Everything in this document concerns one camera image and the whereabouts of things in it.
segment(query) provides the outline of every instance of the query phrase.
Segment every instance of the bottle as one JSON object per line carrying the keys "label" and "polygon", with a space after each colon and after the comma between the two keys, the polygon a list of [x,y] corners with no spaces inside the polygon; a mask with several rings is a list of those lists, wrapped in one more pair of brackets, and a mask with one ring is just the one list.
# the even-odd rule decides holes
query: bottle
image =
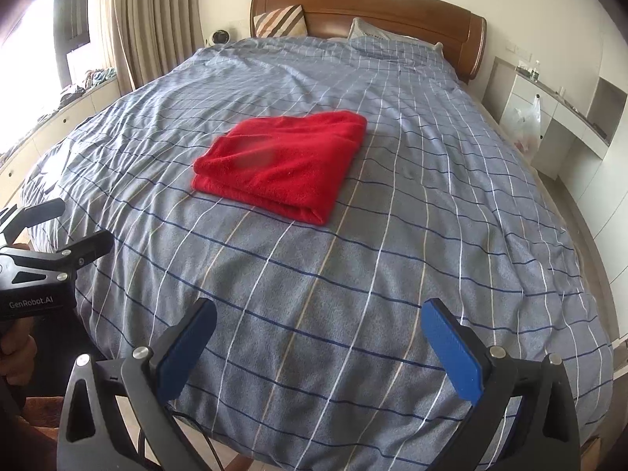
{"label": "bottle", "polygon": [[532,81],[538,81],[539,80],[539,65],[541,64],[541,62],[539,62],[538,60],[535,62],[535,68],[532,69],[532,74],[530,75],[530,79]]}

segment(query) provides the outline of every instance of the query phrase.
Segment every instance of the drawer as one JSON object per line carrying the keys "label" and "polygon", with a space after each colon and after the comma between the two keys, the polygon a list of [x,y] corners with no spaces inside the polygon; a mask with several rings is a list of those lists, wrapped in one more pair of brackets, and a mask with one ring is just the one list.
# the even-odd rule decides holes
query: drawer
{"label": "drawer", "polygon": [[[499,121],[499,125],[506,131],[507,133],[511,133],[516,130],[517,122],[519,121],[519,113],[517,113],[517,109],[520,111],[528,111],[532,107],[527,101],[524,101],[518,95],[511,93],[510,97],[508,97],[508,102],[506,103],[506,108],[504,108],[504,113],[502,114],[502,118]],[[545,113],[541,112],[541,136],[545,134],[547,131],[548,125],[550,125],[551,117]]]}
{"label": "drawer", "polygon": [[559,104],[554,112],[554,119],[563,124],[576,138],[582,139],[586,124],[582,122],[570,109]]}
{"label": "drawer", "polygon": [[95,112],[103,111],[120,99],[120,89],[118,88],[117,79],[114,78],[111,81],[106,81],[102,85],[90,90],[90,95]]}
{"label": "drawer", "polygon": [[594,131],[588,128],[585,125],[585,130],[582,133],[581,140],[584,144],[589,147],[595,155],[597,155],[600,159],[604,159],[604,156],[608,152],[608,145],[604,143],[604,140],[600,138]]}
{"label": "drawer", "polygon": [[20,190],[16,190],[15,193],[13,193],[13,197],[4,205],[7,207],[11,207],[13,205],[17,205],[18,208],[22,207],[22,198],[20,196]]}
{"label": "drawer", "polygon": [[37,150],[43,155],[50,147],[63,140],[78,124],[93,114],[90,97],[83,97],[63,109],[33,135]]}
{"label": "drawer", "polygon": [[547,92],[541,90],[537,85],[531,81],[525,80],[521,76],[515,76],[514,78],[513,93],[531,104],[535,101],[535,97],[538,94],[541,97],[542,111],[545,111],[549,116],[554,115],[554,111],[556,111],[558,101]]}
{"label": "drawer", "polygon": [[15,196],[26,174],[40,155],[31,139],[15,152],[7,164],[0,169],[0,208],[5,207]]}

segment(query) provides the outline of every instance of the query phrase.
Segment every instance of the window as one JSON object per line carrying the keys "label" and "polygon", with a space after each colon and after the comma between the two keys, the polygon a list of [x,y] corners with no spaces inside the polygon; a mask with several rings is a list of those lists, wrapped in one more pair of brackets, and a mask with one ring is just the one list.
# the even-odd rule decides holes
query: window
{"label": "window", "polygon": [[53,6],[54,0],[35,0],[0,49],[0,153],[59,104]]}
{"label": "window", "polygon": [[65,86],[97,67],[87,0],[35,0],[0,47],[0,154],[58,108]]}
{"label": "window", "polygon": [[55,51],[62,86],[82,81],[89,65],[87,0],[55,0]]}

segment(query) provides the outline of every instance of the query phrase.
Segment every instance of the cable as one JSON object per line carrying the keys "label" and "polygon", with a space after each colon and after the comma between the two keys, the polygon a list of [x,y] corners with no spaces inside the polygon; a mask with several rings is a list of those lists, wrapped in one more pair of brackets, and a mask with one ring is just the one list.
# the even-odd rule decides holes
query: cable
{"label": "cable", "polygon": [[192,423],[192,425],[194,425],[194,428],[196,428],[196,430],[198,430],[199,432],[201,432],[203,434],[203,437],[205,438],[205,442],[209,445],[210,450],[214,454],[214,458],[216,459],[216,462],[218,463],[218,467],[221,469],[221,471],[225,471],[224,467],[222,467],[222,462],[221,462],[221,460],[218,457],[218,453],[216,453],[214,445],[212,444],[211,440],[209,439],[209,436],[206,434],[205,429],[203,429],[203,427],[200,425],[200,423],[197,422],[189,414],[185,414],[185,413],[182,413],[180,411],[175,411],[169,405],[167,405],[166,407],[168,408],[168,410],[170,411],[170,414],[172,416],[175,416],[177,418],[183,418],[184,420],[187,420],[188,422]]}

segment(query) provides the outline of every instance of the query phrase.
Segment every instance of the pillow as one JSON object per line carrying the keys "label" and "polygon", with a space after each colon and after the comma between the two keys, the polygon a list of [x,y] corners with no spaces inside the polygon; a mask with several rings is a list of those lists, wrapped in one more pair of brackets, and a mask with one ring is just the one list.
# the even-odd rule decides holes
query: pillow
{"label": "pillow", "polygon": [[307,37],[303,9],[293,5],[285,9],[271,10],[253,18],[256,37]]}
{"label": "pillow", "polygon": [[431,44],[429,42],[425,42],[425,40],[415,39],[414,37],[409,37],[407,35],[393,34],[392,32],[387,32],[386,30],[382,30],[381,28],[367,23],[360,17],[354,17],[353,23],[351,23],[351,30],[349,31],[348,38],[351,40],[356,37],[363,36],[375,37],[378,39],[400,40],[401,42],[409,42],[411,44],[420,44],[421,46],[427,46],[429,49],[438,51],[441,54],[443,52],[443,44],[441,42]]}

